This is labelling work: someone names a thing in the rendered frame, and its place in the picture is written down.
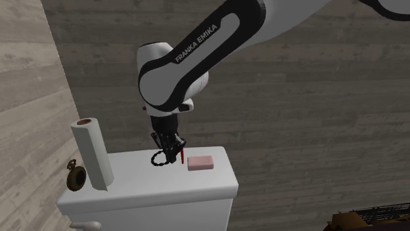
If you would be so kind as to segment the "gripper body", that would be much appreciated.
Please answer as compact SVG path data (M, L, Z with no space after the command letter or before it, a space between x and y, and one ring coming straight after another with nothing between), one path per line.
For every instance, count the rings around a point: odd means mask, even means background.
M177 133L178 118L177 114L171 114L164 117L150 117L153 130L162 135L174 135Z

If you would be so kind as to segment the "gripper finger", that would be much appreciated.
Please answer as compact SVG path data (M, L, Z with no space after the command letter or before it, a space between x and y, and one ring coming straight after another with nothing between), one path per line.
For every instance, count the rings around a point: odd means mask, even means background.
M164 153L166 156L165 163L173 163L173 134L172 133L155 133L151 134L152 139L160 149L152 157L152 163L155 163L154 159L158 154Z
M178 134L174 134L173 144L170 152L170 163L177 160L177 155L180 154L186 145L186 140L181 138Z

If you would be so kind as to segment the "pink soap bar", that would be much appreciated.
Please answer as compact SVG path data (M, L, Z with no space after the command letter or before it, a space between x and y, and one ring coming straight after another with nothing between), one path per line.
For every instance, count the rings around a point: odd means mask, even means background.
M214 168L212 156L196 156L187 158L187 168L189 171L208 170Z

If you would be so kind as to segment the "white toilet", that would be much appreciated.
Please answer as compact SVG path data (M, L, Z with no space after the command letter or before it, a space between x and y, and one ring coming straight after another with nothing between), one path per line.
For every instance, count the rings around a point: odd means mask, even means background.
M72 222L101 223L101 231L226 231L239 184L224 147L186 148L186 158L212 157L213 169L200 171L181 160L155 167L154 153L109 154L108 189L87 181L77 192L63 192L57 207Z

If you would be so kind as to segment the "white paper towel roll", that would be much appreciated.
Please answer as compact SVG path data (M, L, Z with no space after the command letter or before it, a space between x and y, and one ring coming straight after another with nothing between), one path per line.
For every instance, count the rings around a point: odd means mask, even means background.
M77 120L70 126L92 187L107 191L114 181L114 173L98 120L88 117Z

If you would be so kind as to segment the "brass pocket watch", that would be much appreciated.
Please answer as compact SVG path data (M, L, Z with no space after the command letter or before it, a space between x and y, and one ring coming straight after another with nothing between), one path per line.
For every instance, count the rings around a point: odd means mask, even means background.
M87 173L84 167L76 165L76 159L71 159L66 167L70 172L66 179L67 188L73 192L80 190L85 184Z

